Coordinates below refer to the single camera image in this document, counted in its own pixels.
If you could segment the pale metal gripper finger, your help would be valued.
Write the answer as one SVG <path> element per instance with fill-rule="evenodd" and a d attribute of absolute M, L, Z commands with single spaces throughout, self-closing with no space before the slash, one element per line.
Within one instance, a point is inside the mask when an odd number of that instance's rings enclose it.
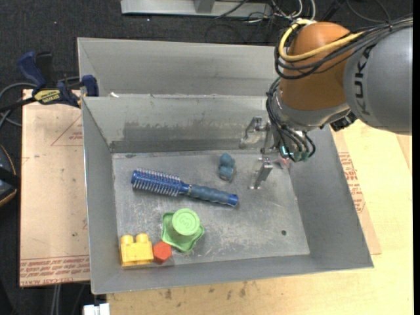
<path fill-rule="evenodd" d="M 245 129 L 244 136 L 240 139 L 240 149 L 246 149 L 252 144 L 263 141 L 263 148 L 266 148 L 270 140 L 270 120 L 266 121 L 259 116 L 253 117 Z"/>
<path fill-rule="evenodd" d="M 248 188 L 258 190 L 273 170 L 273 164 L 269 157 L 260 157 L 254 161 L 251 167 L 251 175 Z"/>

